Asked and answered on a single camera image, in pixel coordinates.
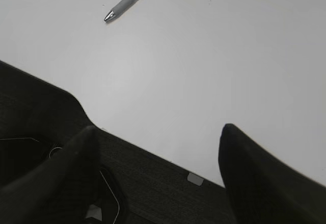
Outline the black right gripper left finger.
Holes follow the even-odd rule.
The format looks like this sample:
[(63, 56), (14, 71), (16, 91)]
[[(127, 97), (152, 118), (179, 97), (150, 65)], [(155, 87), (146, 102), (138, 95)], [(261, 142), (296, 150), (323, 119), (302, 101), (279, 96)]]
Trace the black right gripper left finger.
[(1, 140), (1, 223), (86, 223), (100, 166), (96, 128), (49, 151), (32, 137)]

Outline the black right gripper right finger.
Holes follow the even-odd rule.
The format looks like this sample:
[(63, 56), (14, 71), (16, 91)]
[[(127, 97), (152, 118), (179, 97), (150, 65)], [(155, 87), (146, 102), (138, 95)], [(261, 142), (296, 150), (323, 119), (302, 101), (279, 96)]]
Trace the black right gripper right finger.
[(218, 162), (237, 223), (325, 223), (325, 186), (272, 156), (234, 124), (222, 129)]

